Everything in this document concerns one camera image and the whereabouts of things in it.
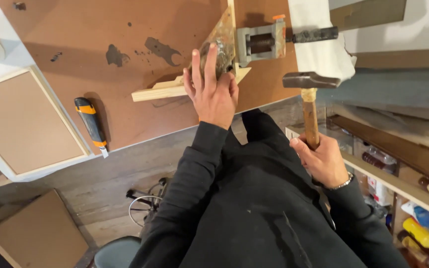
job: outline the wooden floor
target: wooden floor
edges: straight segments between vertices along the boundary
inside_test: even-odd
[[[261,108],[284,130],[302,121],[301,98]],[[318,103],[319,120],[325,118],[325,106]],[[240,115],[233,121],[233,132],[246,143],[246,131]],[[196,127],[113,152],[57,171],[29,183],[11,183],[0,187],[0,206],[32,198],[55,188],[75,223],[92,248],[122,237],[137,235],[140,228],[128,217],[129,189],[147,191],[158,179],[171,176],[184,149],[191,145]],[[143,214],[136,215],[142,219]]]

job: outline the workbench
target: workbench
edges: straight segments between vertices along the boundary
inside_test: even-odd
[[[0,0],[0,7],[92,152],[100,154],[74,108],[76,97],[92,100],[109,151],[198,124],[187,96],[133,102],[131,93],[181,75],[191,51],[227,8],[226,0],[24,3],[26,11],[14,9],[11,0]],[[285,14],[287,35],[292,34],[286,0],[236,0],[235,14],[238,28],[269,25],[272,16]],[[173,63],[158,57],[145,47],[147,38],[180,55],[172,56]],[[237,112],[299,94],[298,89],[283,88],[281,79],[297,71],[292,43],[286,44],[285,58],[249,67],[239,85]]]

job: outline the right hand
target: right hand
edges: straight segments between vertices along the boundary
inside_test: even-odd
[[[337,140],[319,133],[320,145],[312,151],[307,147],[306,134],[291,139],[289,145],[299,155],[302,165],[326,188],[341,186],[349,180],[349,174],[340,154]]]
[[[183,69],[185,91],[193,101],[200,121],[228,130],[238,105],[239,88],[231,72],[216,80],[216,56],[218,48],[211,43],[206,57],[205,77],[200,74],[200,52],[193,50],[193,83],[188,70]]]

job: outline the silver bracelet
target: silver bracelet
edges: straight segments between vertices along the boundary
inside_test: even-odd
[[[329,190],[329,191],[334,191],[334,190],[337,190],[337,189],[340,189],[340,188],[342,188],[342,187],[344,187],[344,186],[347,186],[347,185],[349,185],[349,183],[352,181],[352,179],[354,178],[354,174],[352,174],[352,173],[350,173],[350,172],[347,172],[348,174],[349,174],[349,179],[346,181],[346,182],[344,182],[344,183],[342,183],[341,185],[339,185],[339,186],[336,186],[336,187],[334,187],[334,188],[327,188],[327,187],[324,187],[325,189],[327,189],[327,190]]]

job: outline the cardboard box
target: cardboard box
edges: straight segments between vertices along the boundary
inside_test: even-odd
[[[0,223],[0,254],[14,268],[73,268],[87,249],[55,190]]]

